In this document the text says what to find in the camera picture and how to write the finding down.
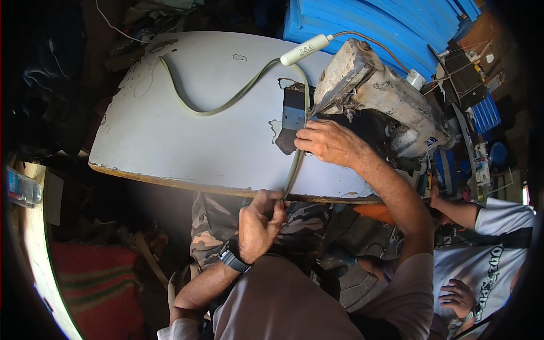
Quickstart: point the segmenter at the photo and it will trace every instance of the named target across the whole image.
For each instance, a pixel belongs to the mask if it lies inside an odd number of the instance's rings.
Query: white table top
[[[163,48],[157,43],[176,40]],[[142,60],[130,68],[113,97],[92,146],[89,164],[97,171],[168,186],[251,195],[261,188],[282,190],[294,154],[272,143],[271,121],[281,126],[283,90],[279,78],[302,82],[290,67],[273,66],[229,109],[214,109],[238,92],[268,61],[295,44],[226,32],[184,32],[156,37]],[[299,66],[315,86],[332,58],[316,52]],[[365,197],[370,186],[353,170],[304,157],[292,194]]]

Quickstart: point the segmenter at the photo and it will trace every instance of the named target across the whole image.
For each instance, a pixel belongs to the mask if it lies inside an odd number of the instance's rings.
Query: hand
[[[287,222],[284,202],[277,201],[282,195],[280,191],[259,190],[251,204],[240,209],[238,245],[244,263],[252,264],[266,253]],[[272,205],[274,214],[269,220],[264,214]]]
[[[350,129],[328,119],[310,120],[296,133],[295,146],[312,152],[318,160],[353,168],[361,162],[368,144]]]
[[[461,280],[449,280],[451,286],[440,288],[443,292],[452,292],[453,294],[439,296],[440,305],[446,308],[452,308],[459,319],[464,318],[476,304],[476,298],[471,289]]]
[[[431,208],[434,208],[436,206],[436,202],[440,200],[440,189],[438,188],[438,186],[435,184],[432,186],[431,188],[431,202],[429,203],[429,205],[431,206]]]

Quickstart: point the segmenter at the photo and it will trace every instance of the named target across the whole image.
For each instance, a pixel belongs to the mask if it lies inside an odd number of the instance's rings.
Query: wristwatch
[[[472,318],[475,318],[476,316],[480,315],[481,314],[481,307],[480,307],[480,304],[479,303],[476,303],[471,311],[467,314],[467,316],[465,316],[461,321],[462,322],[467,322],[469,321],[470,319]]]
[[[247,273],[253,264],[245,264],[239,256],[238,240],[232,238],[225,243],[223,249],[219,252],[219,259],[225,265],[240,273]]]

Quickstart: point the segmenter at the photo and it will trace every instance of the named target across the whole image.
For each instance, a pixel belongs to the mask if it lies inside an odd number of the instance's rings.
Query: camouflage pants
[[[239,211],[251,201],[249,197],[195,193],[190,251],[201,270],[217,262],[223,245],[238,234]],[[329,207],[323,203],[291,202],[286,211],[288,221],[270,252],[289,258],[299,266],[311,267],[310,263],[298,262],[314,261],[320,252],[329,222]]]

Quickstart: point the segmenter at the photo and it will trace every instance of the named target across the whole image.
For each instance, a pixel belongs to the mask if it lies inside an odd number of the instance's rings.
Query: white cable
[[[136,38],[133,38],[129,35],[127,35],[125,32],[121,31],[120,29],[118,29],[117,27],[115,26],[112,26],[112,24],[109,23],[109,20],[108,18],[106,18],[105,14],[100,10],[100,8],[98,7],[98,0],[96,0],[96,9],[98,10],[98,12],[102,15],[102,17],[104,18],[104,20],[107,22],[108,26],[115,29],[117,32],[121,33],[122,35],[126,36],[127,38],[131,39],[131,40],[134,40],[134,41],[138,41],[138,42],[141,42],[143,44],[149,44],[149,41],[143,41],[143,40],[140,40],[140,39],[136,39]]]

